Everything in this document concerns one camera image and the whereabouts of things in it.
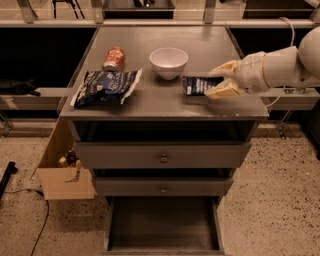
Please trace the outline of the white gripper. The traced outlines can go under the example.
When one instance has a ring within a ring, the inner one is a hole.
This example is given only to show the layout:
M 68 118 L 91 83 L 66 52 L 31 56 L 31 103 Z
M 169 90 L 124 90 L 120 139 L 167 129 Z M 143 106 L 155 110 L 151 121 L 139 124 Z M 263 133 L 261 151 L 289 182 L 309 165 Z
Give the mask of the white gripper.
M 241 61 L 231 60 L 212 69 L 209 77 L 234 78 L 237 83 L 223 81 L 206 90 L 204 94 L 210 99 L 223 99 L 238 97 L 243 90 L 249 94 L 267 92 L 269 87 L 263 77 L 264 56 L 265 52 L 249 54 Z

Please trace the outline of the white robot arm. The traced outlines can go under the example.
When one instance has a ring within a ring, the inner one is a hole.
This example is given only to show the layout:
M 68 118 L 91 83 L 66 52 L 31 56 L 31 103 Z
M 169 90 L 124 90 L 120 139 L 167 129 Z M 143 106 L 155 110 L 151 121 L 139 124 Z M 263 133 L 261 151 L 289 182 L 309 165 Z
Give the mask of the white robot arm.
M 320 27 L 308 32 L 299 47 L 249 54 L 214 68 L 211 78 L 223 81 L 204 92 L 210 99 L 238 97 L 242 93 L 259 94 L 278 86 L 318 87 L 320 82 Z

